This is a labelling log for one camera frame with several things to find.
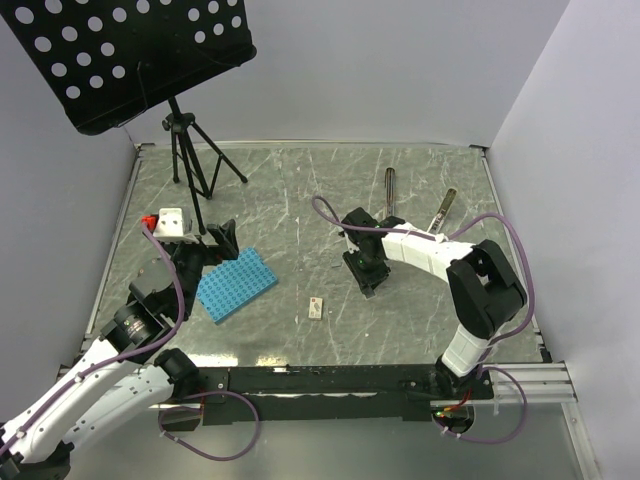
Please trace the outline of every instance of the marble tabletop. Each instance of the marble tabletop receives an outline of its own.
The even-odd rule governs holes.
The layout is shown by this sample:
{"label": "marble tabletop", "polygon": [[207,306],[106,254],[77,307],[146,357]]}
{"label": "marble tabletop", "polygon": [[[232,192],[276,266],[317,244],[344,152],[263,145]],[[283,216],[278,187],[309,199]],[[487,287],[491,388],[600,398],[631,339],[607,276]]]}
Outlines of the marble tabletop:
{"label": "marble tabletop", "polygon": [[[440,146],[253,145],[224,147],[249,178],[242,184],[221,168],[213,199],[201,199],[205,223],[237,221],[241,249],[254,247],[278,284],[215,325],[196,301],[191,319],[169,346],[199,366],[366,365],[433,363],[458,326],[449,287],[414,267],[391,263],[391,274],[365,299],[344,264],[338,228],[311,208],[315,193],[343,216],[363,207],[382,219],[384,176],[396,170],[396,215],[426,229],[448,188],[458,190],[442,232],[453,232],[496,201],[478,149]],[[217,156],[198,155],[210,178]],[[144,147],[141,166],[100,302],[99,330],[127,297],[127,285],[153,247],[139,231],[143,214],[161,207],[190,206],[183,181],[174,184],[171,152]],[[513,261],[505,231],[496,220],[471,229],[461,241],[490,238]],[[324,300],[322,320],[308,318],[310,297]],[[509,327],[522,319],[521,312]],[[540,362],[533,328],[503,342],[493,362]]]}

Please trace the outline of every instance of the cable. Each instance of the cable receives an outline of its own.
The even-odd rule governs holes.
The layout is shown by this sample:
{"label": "cable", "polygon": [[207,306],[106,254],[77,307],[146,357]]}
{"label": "cable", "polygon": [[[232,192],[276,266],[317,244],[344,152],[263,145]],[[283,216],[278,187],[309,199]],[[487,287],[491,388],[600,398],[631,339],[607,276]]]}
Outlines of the cable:
{"label": "cable", "polygon": [[[106,367],[107,365],[111,365],[112,363],[128,360],[129,358],[135,357],[136,355],[147,353],[162,347],[169,340],[171,340],[173,337],[176,336],[176,333],[178,333],[178,330],[180,329],[180,326],[184,321],[184,314],[185,314],[184,293],[182,291],[182,286],[180,285],[180,279],[178,278],[178,274],[176,273],[175,265],[169,258],[169,255],[167,254],[167,252],[165,252],[164,248],[162,248],[162,245],[160,244],[160,242],[158,242],[158,240],[154,238],[153,234],[149,231],[146,224],[144,223],[142,223],[142,233],[145,235],[145,237],[149,239],[149,241],[153,244],[153,246],[158,250],[158,252],[160,253],[160,257],[162,258],[162,261],[166,264],[167,268],[169,269],[169,274],[171,275],[171,280],[176,290],[176,296],[178,297],[178,318],[176,320],[176,323],[174,324],[173,328],[169,330],[169,333],[167,333],[167,335],[161,338],[160,340],[157,340],[156,342],[153,342],[147,345],[146,347],[131,350],[130,352],[127,352],[127,353],[121,353],[120,355],[116,355],[115,357],[104,360],[80,372],[78,374],[78,377],[80,377],[81,379],[86,378],[87,376],[91,375],[95,371],[100,370],[101,368]],[[58,390],[56,390],[51,395],[51,397],[49,397],[42,404],[42,406],[38,408],[33,413],[33,415],[31,415],[29,420],[27,420],[22,426],[20,426],[20,428],[17,429],[16,434],[14,434],[11,438],[9,438],[7,442],[0,448],[0,456],[4,455],[13,446],[13,444],[16,443],[16,441],[18,440],[18,434],[20,432],[26,434],[29,431],[29,429],[38,421],[38,419],[42,417],[42,415],[44,415],[47,412],[47,410],[49,410],[49,408],[51,408],[51,406],[56,401],[58,401],[58,399],[62,397],[62,395],[64,395],[67,392],[67,390],[69,390],[72,386],[76,384],[77,384],[76,379],[73,378],[69,380],[67,383],[65,383],[64,385],[62,385],[62,387],[60,387]]]}
{"label": "cable", "polygon": [[[318,202],[322,202],[322,203],[325,204],[325,206],[331,212],[331,215],[333,215],[333,218],[331,218],[329,215],[327,215],[322,210],[320,210],[320,207],[318,206]],[[404,228],[358,227],[356,225],[348,225],[346,223],[342,223],[340,221],[340,217],[338,217],[338,214],[333,209],[331,204],[327,201],[327,199],[325,199],[321,195],[314,195],[313,197],[311,197],[311,206],[316,211],[316,213],[318,215],[320,215],[322,218],[324,218],[327,222],[332,223],[335,226],[343,228],[345,230],[355,230],[355,231],[358,231],[358,232],[374,232],[374,233],[380,233],[380,232],[382,232],[382,233],[407,233],[409,235],[415,235],[416,237],[425,238],[425,239],[431,240],[431,241],[435,241],[435,239],[436,239],[436,237],[434,237],[432,235],[428,235],[428,234],[422,233],[422,232],[417,232],[415,230],[405,230]]]}
{"label": "cable", "polygon": [[464,397],[462,397],[462,401],[460,403],[458,403],[456,405],[451,405],[450,407],[445,407],[444,411],[445,412],[454,412],[454,411],[458,410],[460,407],[462,407],[469,400],[471,400],[471,389],[467,390],[467,393],[464,394]]}
{"label": "cable", "polygon": [[[326,213],[324,213],[321,209],[320,206],[318,205],[318,202],[322,202],[331,212],[331,215],[333,216],[333,218],[331,218],[329,215],[327,215]],[[333,209],[333,207],[331,206],[331,204],[321,195],[313,195],[311,197],[311,206],[313,207],[313,209],[316,211],[316,213],[318,213],[318,215],[320,215],[322,218],[324,218],[325,220],[327,220],[329,223],[332,223],[333,225],[336,225],[338,227],[341,227],[345,230],[356,230],[356,231],[362,231],[362,232],[383,232],[383,233],[406,233],[408,235],[415,235],[416,237],[420,237],[420,238],[425,238],[427,240],[435,240],[435,237],[428,235],[426,233],[422,233],[422,232],[416,232],[413,230],[405,230],[402,228],[373,228],[373,227],[357,227],[354,225],[348,225],[346,223],[342,223],[340,222],[340,218],[338,217],[338,215],[336,214],[335,210]],[[511,235],[511,238],[513,239],[513,243],[515,244],[516,250],[518,252],[518,257],[520,258],[520,263],[522,264],[522,271],[524,273],[524,278],[525,278],[525,287],[527,289],[527,294],[528,294],[528,308],[527,308],[527,313],[524,317],[524,320],[522,321],[522,323],[520,325],[518,325],[516,328],[514,328],[513,330],[504,333],[502,335],[498,335],[497,337],[495,337],[493,340],[491,340],[491,343],[489,344],[489,347],[487,348],[486,352],[482,355],[482,357],[480,357],[480,360],[478,361],[478,363],[482,363],[484,360],[486,360],[486,358],[489,356],[489,354],[491,353],[491,349],[492,347],[498,343],[501,340],[504,340],[506,338],[510,338],[513,337],[514,335],[517,335],[518,333],[522,332],[525,328],[527,328],[527,326],[531,323],[531,320],[533,319],[533,312],[535,311],[535,305],[536,305],[536,294],[535,294],[535,289],[533,288],[533,278],[531,275],[531,268],[529,267],[529,260],[527,259],[527,254],[524,251],[524,247],[522,246],[522,242],[520,241],[520,237],[518,236],[517,232],[515,231],[515,229],[513,228],[513,225],[511,224],[511,222],[509,222],[509,220],[507,220],[506,217],[504,217],[503,215],[500,215],[498,213],[483,213],[482,215],[474,218],[471,222],[469,222],[467,225],[465,225],[464,227],[460,228],[459,230],[453,232],[451,235],[449,235],[449,239],[450,240],[455,240],[456,238],[458,238],[460,235],[462,235],[463,233],[467,232],[467,230],[469,230],[471,227],[473,227],[474,225],[476,225],[478,222],[481,222],[482,220],[486,219],[486,218],[495,218],[497,220],[499,220],[507,229],[507,231],[509,232],[509,234]]]}
{"label": "cable", "polygon": [[520,421],[518,422],[518,425],[516,426],[516,428],[513,429],[513,431],[510,434],[505,435],[504,437],[494,438],[494,439],[484,439],[484,438],[476,438],[476,437],[470,437],[467,435],[453,433],[445,425],[442,425],[438,420],[434,418],[433,422],[436,424],[436,426],[440,429],[440,431],[444,435],[448,435],[458,440],[462,440],[463,442],[481,443],[484,445],[498,445],[498,444],[506,443],[513,440],[522,432],[522,429],[524,428],[524,424],[527,421],[527,412],[529,408],[528,406],[529,404],[527,402],[527,395],[524,393],[524,389],[522,388],[522,385],[520,385],[520,383],[513,377],[513,375],[503,370],[502,368],[498,368],[494,366],[486,366],[481,369],[481,371],[485,371],[485,370],[494,370],[496,372],[501,373],[505,377],[509,378],[509,380],[513,382],[513,384],[516,386],[516,388],[520,392],[520,396],[522,397],[522,415],[520,416]]}
{"label": "cable", "polygon": [[175,407],[175,408],[170,408],[168,410],[165,410],[164,412],[162,412],[158,416],[158,427],[160,428],[160,432],[162,433],[162,435],[164,437],[167,437],[169,440],[174,441],[178,445],[181,445],[182,447],[184,447],[187,450],[195,453],[196,455],[200,455],[201,457],[206,458],[207,460],[213,460],[215,462],[228,462],[230,460],[235,460],[237,458],[242,457],[243,455],[247,454],[255,446],[256,442],[258,441],[258,437],[260,436],[260,429],[261,429],[260,417],[258,416],[258,411],[256,410],[256,407],[248,399],[246,399],[245,397],[243,397],[242,395],[240,395],[238,393],[230,392],[228,390],[205,392],[205,393],[196,393],[195,395],[190,395],[188,397],[185,397],[185,400],[191,400],[191,399],[195,399],[195,398],[210,397],[210,396],[213,396],[213,395],[229,395],[230,397],[234,397],[234,398],[237,398],[239,400],[242,400],[245,404],[247,404],[249,406],[249,408],[251,409],[251,413],[253,413],[253,418],[255,419],[255,429],[253,431],[253,436],[251,437],[251,440],[249,441],[247,446],[244,447],[240,452],[236,453],[235,455],[231,455],[231,456],[228,456],[228,457],[217,457],[215,455],[209,455],[208,453],[205,453],[202,450],[197,449],[196,447],[194,447],[193,445],[185,442],[184,440],[182,440],[182,439],[170,434],[169,432],[167,432],[162,427],[162,420],[167,415],[167,413],[175,412],[175,411],[197,412],[197,411],[199,411],[198,409],[189,408],[189,407]]}

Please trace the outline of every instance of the gray wall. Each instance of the gray wall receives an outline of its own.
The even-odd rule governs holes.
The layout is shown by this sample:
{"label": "gray wall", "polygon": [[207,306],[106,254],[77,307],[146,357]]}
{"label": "gray wall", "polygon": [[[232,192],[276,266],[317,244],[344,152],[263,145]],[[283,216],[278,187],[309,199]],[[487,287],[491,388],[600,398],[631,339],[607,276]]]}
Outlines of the gray wall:
{"label": "gray wall", "polygon": [[640,468],[638,45],[637,1],[572,0],[489,152],[545,339],[605,478],[625,480]]}
{"label": "gray wall", "polygon": [[[567,3],[246,0],[257,57],[180,101],[219,140],[490,145]],[[167,113],[127,130],[168,143]]]}
{"label": "gray wall", "polygon": [[85,137],[0,20],[0,419],[36,400],[77,351],[134,150]]}

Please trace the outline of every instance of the black music stand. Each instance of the black music stand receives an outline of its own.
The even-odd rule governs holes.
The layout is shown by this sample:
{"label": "black music stand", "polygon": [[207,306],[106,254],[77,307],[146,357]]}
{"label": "black music stand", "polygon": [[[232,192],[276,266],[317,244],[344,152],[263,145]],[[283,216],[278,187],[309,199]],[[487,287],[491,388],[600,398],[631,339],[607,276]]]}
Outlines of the black music stand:
{"label": "black music stand", "polygon": [[[175,101],[179,93],[256,55],[243,0],[6,0],[0,14],[80,133],[100,134],[171,100],[165,122],[172,142],[181,150],[184,144],[180,155],[174,149],[174,181],[179,157],[201,232],[196,193],[211,198],[221,162],[246,182],[195,124],[195,116],[181,113]],[[218,154],[209,188],[189,126]],[[193,183],[194,170],[201,190]]]}

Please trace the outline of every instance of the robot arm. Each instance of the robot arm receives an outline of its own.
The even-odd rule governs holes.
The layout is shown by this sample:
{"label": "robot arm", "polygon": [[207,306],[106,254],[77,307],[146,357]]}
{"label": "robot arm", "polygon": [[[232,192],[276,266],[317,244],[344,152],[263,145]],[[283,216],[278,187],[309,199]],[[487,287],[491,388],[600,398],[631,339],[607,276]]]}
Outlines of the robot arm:
{"label": "robot arm", "polygon": [[[342,223],[420,232],[397,217],[378,223],[362,208]],[[491,240],[478,245],[409,233],[346,230],[343,258],[365,296],[389,276],[385,260],[408,263],[447,282],[460,326],[437,366],[453,385],[472,374],[498,329],[527,303],[527,294],[504,253]]]}
{"label": "robot arm", "polygon": [[[238,257],[235,222],[209,225],[217,245],[207,246],[191,234],[185,209],[162,209],[145,217],[154,237],[170,256],[185,299],[185,320],[195,301],[203,267]],[[91,375],[87,368],[137,350],[166,337],[176,322],[178,306],[172,277],[159,259],[149,260],[129,285],[127,303],[115,313],[76,365],[22,414],[0,425],[0,478],[63,478],[69,471],[71,451],[84,448],[158,401],[178,396],[197,375],[197,369],[179,350],[165,351],[154,366],[141,367],[157,353],[152,349],[128,360],[111,363]],[[75,382],[29,427],[33,413],[69,382]],[[9,448],[7,442],[17,440]]]}

